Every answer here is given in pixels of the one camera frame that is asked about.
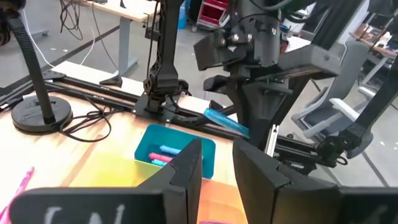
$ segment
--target office chair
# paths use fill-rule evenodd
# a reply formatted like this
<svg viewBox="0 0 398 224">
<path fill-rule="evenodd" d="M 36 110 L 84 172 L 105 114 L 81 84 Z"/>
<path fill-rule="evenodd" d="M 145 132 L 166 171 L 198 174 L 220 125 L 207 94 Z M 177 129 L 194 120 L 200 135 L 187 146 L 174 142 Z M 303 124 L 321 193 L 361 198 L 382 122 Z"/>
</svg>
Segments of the office chair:
<svg viewBox="0 0 398 224">
<path fill-rule="evenodd" d="M 303 131 L 306 138 L 320 143 L 326 136 L 337 135 L 356 120 L 359 112 L 374 96 L 375 93 L 361 87 L 358 91 L 366 97 L 364 102 L 351 108 L 343 101 L 358 79 L 358 71 L 365 62 L 368 51 L 369 47 L 364 43 L 347 41 L 341 57 L 341 74 L 309 102 L 303 111 L 292 116 L 292 121 Z M 363 151 L 372 139 L 373 135 L 370 133 L 356 150 Z"/>
</svg>

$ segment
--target blue bowl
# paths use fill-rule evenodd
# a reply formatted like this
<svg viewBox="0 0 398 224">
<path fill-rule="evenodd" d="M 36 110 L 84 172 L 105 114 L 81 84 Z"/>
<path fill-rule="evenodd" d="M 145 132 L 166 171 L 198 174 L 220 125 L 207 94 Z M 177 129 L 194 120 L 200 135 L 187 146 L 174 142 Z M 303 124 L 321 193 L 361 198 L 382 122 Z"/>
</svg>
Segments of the blue bowl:
<svg viewBox="0 0 398 224">
<path fill-rule="evenodd" d="M 150 163 L 149 154 L 154 152 L 164 156 L 173 157 L 173 155 L 160 151 L 160 146 L 168 146 L 175 149 L 183 149 L 192 140 L 201 139 L 202 146 L 202 177 L 211 179 L 214 174 L 214 162 L 216 153 L 216 144 L 213 140 L 199 137 L 193 134 L 184 133 L 175 129 L 166 128 L 158 124 L 151 124 L 146 129 L 141 142 L 134 154 L 138 161 Z"/>
</svg>

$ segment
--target wooden table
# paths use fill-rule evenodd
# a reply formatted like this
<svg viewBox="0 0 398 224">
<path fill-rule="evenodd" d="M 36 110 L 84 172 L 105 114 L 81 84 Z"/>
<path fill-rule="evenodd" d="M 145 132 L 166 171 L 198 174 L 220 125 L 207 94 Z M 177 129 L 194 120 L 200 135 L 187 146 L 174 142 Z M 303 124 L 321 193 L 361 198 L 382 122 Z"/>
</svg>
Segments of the wooden table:
<svg viewBox="0 0 398 224">
<path fill-rule="evenodd" d="M 374 45 L 374 43 L 364 40 L 364 39 L 360 39 L 360 36 L 355 35 L 350 33 L 350 35 L 352 37 L 354 37 L 355 39 L 361 41 L 362 43 L 365 43 L 366 45 L 368 45 L 369 47 L 372 47 Z M 391 58 L 391 59 L 395 59 L 397 57 L 397 52 L 394 52 L 392 50 L 389 49 L 385 49 L 382 47 L 378 47 L 378 46 L 374 46 L 373 50 L 377 53 L 380 53 L 381 55 L 383 55 L 383 58 L 380 60 L 379 63 L 377 63 L 374 68 L 365 76 L 365 78 L 362 80 L 362 84 L 366 85 L 367 82 L 377 73 L 377 71 L 383 67 L 383 65 Z"/>
<path fill-rule="evenodd" d="M 113 76 L 110 73 L 70 62 L 63 62 L 56 66 L 54 70 L 65 73 L 70 77 L 93 83 L 98 83 L 100 80 Z M 144 91 L 142 82 L 127 78 L 123 78 L 123 87 L 121 89 L 135 95 L 141 95 Z M 69 101 L 75 116 L 95 110 L 86 101 L 65 95 L 55 95 Z M 209 102 L 192 96 L 182 96 L 178 104 L 182 108 L 203 112 Z M 136 117 L 132 113 L 114 114 L 109 121 L 112 125 L 110 136 L 103 141 L 90 144 L 78 142 L 59 133 L 45 136 L 22 134 L 14 128 L 10 111 L 0 113 L 0 136 L 2 136 L 4 144 L 0 149 L 1 177 L 3 180 L 8 179 L 10 181 L 20 178 L 20 174 L 25 172 L 28 166 L 34 166 L 35 174 L 29 183 L 29 189 L 58 186 L 93 186 L 91 180 L 99 179 L 100 175 L 105 175 L 106 178 L 102 178 L 102 182 L 96 182 L 94 185 L 97 187 L 135 186 L 136 184 L 133 183 L 134 177 L 130 177 L 131 174 L 129 173 L 129 169 L 132 169 L 131 167 L 133 166 L 131 161 L 146 127 L 152 124 L 153 121 Z M 229 203 L 233 204 L 232 207 L 238 207 L 238 211 L 242 211 L 243 206 L 241 205 L 239 192 L 235 187 L 236 181 L 232 158 L 233 143 L 227 139 L 184 129 L 179 126 L 170 125 L 169 127 L 212 139 L 216 143 L 215 172 L 212 180 L 229 185 L 220 187 L 220 184 L 216 182 L 208 183 L 208 181 L 205 181 L 205 185 L 202 188 L 208 188 L 208 190 L 205 193 L 202 190 L 201 200 L 202 197 L 205 197 L 202 196 L 203 194 L 207 195 L 207 198 L 213 198 L 212 200 L 228 198 L 231 200 Z M 108 126 L 102 121 L 81 130 L 76 136 L 84 139 L 95 139 L 107 133 Z M 206 218 L 216 219 L 217 214 L 214 211 L 210 211 L 210 209 L 215 209 L 214 206 L 207 205 L 206 210 L 201 207 L 202 220 Z M 235 215 L 232 214 L 229 217 L 229 220 L 224 221 L 239 224 L 246 222 L 246 219 L 242 218 L 241 212 L 236 212 Z"/>
<path fill-rule="evenodd" d="M 108 0 L 105 4 L 91 1 L 82 1 L 82 5 L 94 7 L 95 9 L 115 14 L 120 17 L 119 21 L 119 70 L 115 75 L 125 75 L 128 70 L 138 63 L 138 59 L 129 60 L 129 40 L 131 21 L 145 22 L 154 16 L 156 1 L 147 0 L 123 0 L 126 8 L 120 6 L 121 0 Z"/>
</svg>

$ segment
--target pink marker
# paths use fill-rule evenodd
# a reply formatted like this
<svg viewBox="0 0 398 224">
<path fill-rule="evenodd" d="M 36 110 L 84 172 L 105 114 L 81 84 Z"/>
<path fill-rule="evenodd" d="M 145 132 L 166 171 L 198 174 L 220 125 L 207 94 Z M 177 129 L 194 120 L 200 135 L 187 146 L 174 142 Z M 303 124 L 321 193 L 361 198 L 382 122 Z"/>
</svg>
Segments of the pink marker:
<svg viewBox="0 0 398 224">
<path fill-rule="evenodd" d="M 157 159 L 158 161 L 162 161 L 162 162 L 170 162 L 173 158 L 169 157 L 169 156 L 163 156 L 163 155 L 159 155 L 158 153 L 150 153 L 149 155 L 149 159 L 154 160 Z"/>
<path fill-rule="evenodd" d="M 26 176 L 23 178 L 14 198 L 18 197 L 20 194 L 24 193 L 29 181 L 31 180 L 33 173 L 35 172 L 35 168 L 31 167 L 27 172 Z M 10 223 L 10 217 L 9 217 L 9 207 L 14 200 L 14 198 L 11 200 L 10 204 L 4 209 L 3 213 L 0 214 L 0 224 L 9 224 Z"/>
</svg>

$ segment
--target white cable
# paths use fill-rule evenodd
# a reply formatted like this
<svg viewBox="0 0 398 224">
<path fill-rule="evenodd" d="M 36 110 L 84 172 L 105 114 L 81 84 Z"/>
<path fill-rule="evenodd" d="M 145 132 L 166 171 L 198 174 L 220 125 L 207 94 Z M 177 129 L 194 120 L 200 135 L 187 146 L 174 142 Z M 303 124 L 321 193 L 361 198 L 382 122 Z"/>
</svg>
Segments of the white cable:
<svg viewBox="0 0 398 224">
<path fill-rule="evenodd" d="M 48 62 L 47 59 L 45 59 L 43 52 L 42 52 L 42 51 L 39 49 L 39 47 L 37 46 L 35 40 L 34 40 L 33 37 L 32 37 L 32 34 L 30 34 L 30 30 L 29 30 L 29 26 L 28 26 L 28 23 L 27 23 L 27 18 L 26 18 L 25 9 L 23 9 L 22 12 L 24 13 L 24 21 L 25 21 L 26 31 L 27 31 L 27 34 L 29 35 L 29 37 L 30 37 L 32 43 L 35 45 L 36 49 L 39 51 L 39 53 L 40 53 L 41 56 L 43 57 L 44 62 L 47 63 L 47 65 L 50 65 L 51 67 L 54 68 L 55 66 L 53 66 L 52 64 L 50 64 L 50 62 Z"/>
<path fill-rule="evenodd" d="M 86 54 L 86 57 L 83 58 L 83 60 L 81 61 L 80 65 L 83 65 L 83 63 L 85 62 L 86 58 L 88 57 L 88 55 L 91 53 L 91 51 L 93 50 L 94 44 L 95 44 L 95 34 L 94 34 L 94 29 L 93 27 L 91 27 L 91 32 L 93 33 L 93 44 L 91 45 L 90 50 L 88 51 L 88 53 Z"/>
</svg>

